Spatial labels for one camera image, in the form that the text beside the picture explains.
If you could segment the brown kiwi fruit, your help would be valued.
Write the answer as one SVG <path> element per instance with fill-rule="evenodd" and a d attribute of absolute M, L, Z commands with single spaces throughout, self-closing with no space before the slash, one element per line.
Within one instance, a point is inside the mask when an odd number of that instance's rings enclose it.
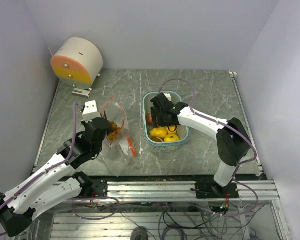
<path fill-rule="evenodd" d="M 151 140 L 154 142 L 158 142 L 158 143 L 164 142 L 164 140 L 162 138 L 157 137 L 157 136 L 151 137 Z"/>

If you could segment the blue green plastic basket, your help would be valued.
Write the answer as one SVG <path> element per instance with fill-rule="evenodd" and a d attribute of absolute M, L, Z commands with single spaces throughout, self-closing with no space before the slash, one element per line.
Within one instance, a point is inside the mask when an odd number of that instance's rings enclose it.
<path fill-rule="evenodd" d="M 146 93 L 141 101 L 143 132 L 145 140 L 153 153 L 175 152 L 190 139 L 190 130 L 187 126 L 160 127 L 151 124 L 152 99 L 159 93 L 152 91 Z"/>

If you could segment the brown longan bunch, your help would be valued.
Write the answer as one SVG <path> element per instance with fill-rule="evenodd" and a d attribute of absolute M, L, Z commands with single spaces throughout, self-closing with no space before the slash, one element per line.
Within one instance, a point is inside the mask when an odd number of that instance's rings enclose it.
<path fill-rule="evenodd" d="M 110 133 L 107 138 L 110 142 L 114 142 L 122 136 L 122 128 L 118 126 L 114 121 L 110 121 Z"/>

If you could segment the clear zip top bag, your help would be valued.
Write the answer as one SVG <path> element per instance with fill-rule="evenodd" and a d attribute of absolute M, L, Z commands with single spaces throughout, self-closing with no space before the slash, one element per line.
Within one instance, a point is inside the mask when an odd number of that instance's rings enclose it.
<path fill-rule="evenodd" d="M 102 108 L 100 114 L 108 122 L 113 121 L 122 128 L 122 135 L 119 139 L 110 142 L 108 135 L 106 136 L 103 141 L 102 152 L 98 157 L 110 174 L 118 177 L 131 160 L 137 157 L 135 139 L 129 127 L 126 111 L 114 97 Z"/>

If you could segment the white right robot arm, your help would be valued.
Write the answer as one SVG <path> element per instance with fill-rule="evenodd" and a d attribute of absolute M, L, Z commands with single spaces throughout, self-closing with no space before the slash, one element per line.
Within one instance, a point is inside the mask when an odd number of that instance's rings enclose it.
<path fill-rule="evenodd" d="M 235 117 L 226 120 L 204 114 L 184 102 L 179 101 L 174 104 L 162 92 L 152 98 L 150 102 L 153 126 L 185 126 L 216 141 L 220 164 L 213 176 L 213 184 L 209 190 L 195 191 L 202 194 L 225 195 L 236 175 L 240 161 L 252 148 L 242 122 Z"/>

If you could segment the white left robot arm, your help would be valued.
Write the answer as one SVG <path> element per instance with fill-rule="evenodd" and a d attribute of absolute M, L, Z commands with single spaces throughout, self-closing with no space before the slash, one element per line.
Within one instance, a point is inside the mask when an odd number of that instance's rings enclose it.
<path fill-rule="evenodd" d="M 111 124 L 97 117 L 82 125 L 85 130 L 75 133 L 42 168 L 15 188 L 0 192 L 0 223 L 6 235 L 19 235 L 37 217 L 65 200 L 92 194 L 93 182 L 77 169 L 99 156 Z"/>

